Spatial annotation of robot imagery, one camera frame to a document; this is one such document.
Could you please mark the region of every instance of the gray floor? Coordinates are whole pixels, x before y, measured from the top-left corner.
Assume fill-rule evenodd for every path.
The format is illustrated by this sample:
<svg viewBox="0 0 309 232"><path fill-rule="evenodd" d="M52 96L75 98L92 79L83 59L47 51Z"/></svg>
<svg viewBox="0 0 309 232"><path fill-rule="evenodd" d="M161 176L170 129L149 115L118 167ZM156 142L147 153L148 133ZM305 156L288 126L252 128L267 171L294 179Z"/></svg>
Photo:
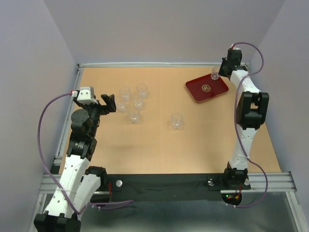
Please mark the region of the gray floor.
<svg viewBox="0 0 309 232"><path fill-rule="evenodd" d="M261 194L247 193L243 203ZM89 208L82 232L296 232L285 193L268 193L258 205L235 209L223 202L137 202L114 211Z"/></svg>

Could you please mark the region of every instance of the tabletop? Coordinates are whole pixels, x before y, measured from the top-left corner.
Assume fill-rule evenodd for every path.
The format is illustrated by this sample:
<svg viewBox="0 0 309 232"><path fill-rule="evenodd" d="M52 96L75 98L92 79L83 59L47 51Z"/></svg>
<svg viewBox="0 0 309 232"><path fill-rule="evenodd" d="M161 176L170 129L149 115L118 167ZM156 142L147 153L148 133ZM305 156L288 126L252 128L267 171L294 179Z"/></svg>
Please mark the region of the tabletop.
<svg viewBox="0 0 309 232"><path fill-rule="evenodd" d="M212 67L84 68L80 86L93 86L97 99L101 94L115 94L117 101L122 86L128 86L131 94L136 93L138 84L146 84L149 90L139 124L132 124L127 113L118 111L101 116L91 165L105 167L108 174L222 173L236 142L236 87L223 77L229 91L202 103L196 103L185 87L187 81L211 70ZM183 115L179 129L171 126L173 113ZM255 136L250 158L266 172L281 171L265 124ZM248 171L261 172L250 163Z"/></svg>

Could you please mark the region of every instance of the glass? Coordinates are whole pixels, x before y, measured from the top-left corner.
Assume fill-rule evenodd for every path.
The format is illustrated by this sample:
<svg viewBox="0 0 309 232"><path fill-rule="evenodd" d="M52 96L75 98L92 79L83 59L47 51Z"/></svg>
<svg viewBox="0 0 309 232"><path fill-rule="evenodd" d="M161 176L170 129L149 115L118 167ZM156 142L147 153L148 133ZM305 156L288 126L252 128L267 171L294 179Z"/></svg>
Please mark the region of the glass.
<svg viewBox="0 0 309 232"><path fill-rule="evenodd" d="M123 86L119 89L119 93L121 94L122 98L126 101L130 100L130 88L127 86Z"/></svg>
<svg viewBox="0 0 309 232"><path fill-rule="evenodd" d="M126 100L122 98L122 96L119 96L115 99L116 101L116 106L117 110L120 112L125 112L126 111Z"/></svg>
<svg viewBox="0 0 309 232"><path fill-rule="evenodd" d="M130 121L133 123L139 123L140 122L140 111L135 108L130 108L127 112Z"/></svg>
<svg viewBox="0 0 309 232"><path fill-rule="evenodd" d="M172 115L171 121L172 121L172 127L177 129L183 123L183 116L181 114L175 113Z"/></svg>
<svg viewBox="0 0 309 232"><path fill-rule="evenodd" d="M143 99L139 95L133 96L133 103L136 109L141 110L143 108Z"/></svg>
<svg viewBox="0 0 309 232"><path fill-rule="evenodd" d="M148 87L145 84L139 84L136 86L136 90L141 98L145 99L147 97Z"/></svg>
<svg viewBox="0 0 309 232"><path fill-rule="evenodd" d="M212 80L218 80L219 79L219 70L220 70L220 66L216 66L213 67L212 71L211 71L211 78Z"/></svg>

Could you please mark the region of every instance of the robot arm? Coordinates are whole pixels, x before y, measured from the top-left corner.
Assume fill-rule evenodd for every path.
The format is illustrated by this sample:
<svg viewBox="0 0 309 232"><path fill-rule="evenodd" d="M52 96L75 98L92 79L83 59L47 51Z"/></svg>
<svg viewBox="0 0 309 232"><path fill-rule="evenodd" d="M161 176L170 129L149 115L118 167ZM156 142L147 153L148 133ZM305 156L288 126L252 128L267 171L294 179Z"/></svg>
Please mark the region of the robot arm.
<svg viewBox="0 0 309 232"><path fill-rule="evenodd" d="M78 232L82 214L75 214L66 201L65 190L70 201L80 212L90 201L93 193L107 184L104 168L87 167L95 151L95 135L101 115L116 112L114 95L101 95L106 105L101 105L92 87L82 87L72 92L73 101L82 109L71 115L71 135L65 167L60 178L63 189L56 188L55 193L43 214L37 214L34 225L38 232Z"/></svg>
<svg viewBox="0 0 309 232"><path fill-rule="evenodd" d="M228 77L238 87L243 77L248 76L248 70L241 65L242 53L239 48L230 48L227 57L223 58L219 75ZM251 145L257 130L265 122L269 95L262 93L248 76L239 89L241 97L236 109L236 124L242 144L249 155ZM238 139L236 140L232 158L224 172L227 184L244 183L248 173L248 158L245 156Z"/></svg>

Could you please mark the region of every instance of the red tray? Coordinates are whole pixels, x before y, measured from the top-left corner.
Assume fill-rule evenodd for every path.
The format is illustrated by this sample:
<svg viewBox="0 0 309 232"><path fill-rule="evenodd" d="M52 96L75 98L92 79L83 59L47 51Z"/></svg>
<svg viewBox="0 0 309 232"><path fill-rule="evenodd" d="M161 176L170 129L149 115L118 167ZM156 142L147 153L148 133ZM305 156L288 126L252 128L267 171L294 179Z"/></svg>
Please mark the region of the red tray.
<svg viewBox="0 0 309 232"><path fill-rule="evenodd" d="M228 87L219 77L212 80L211 75L205 75L185 83L188 91L197 103L204 102L218 95L228 92Z"/></svg>

